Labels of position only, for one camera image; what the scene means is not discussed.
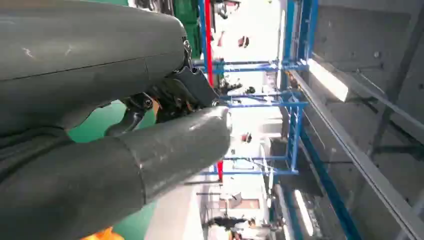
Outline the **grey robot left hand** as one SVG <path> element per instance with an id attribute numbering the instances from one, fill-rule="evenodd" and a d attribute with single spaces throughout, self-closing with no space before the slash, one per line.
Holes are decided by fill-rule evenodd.
<path id="1" fill-rule="evenodd" d="M 174 16 L 0 3 L 0 237 L 79 240 L 221 160 L 231 117 Z"/>

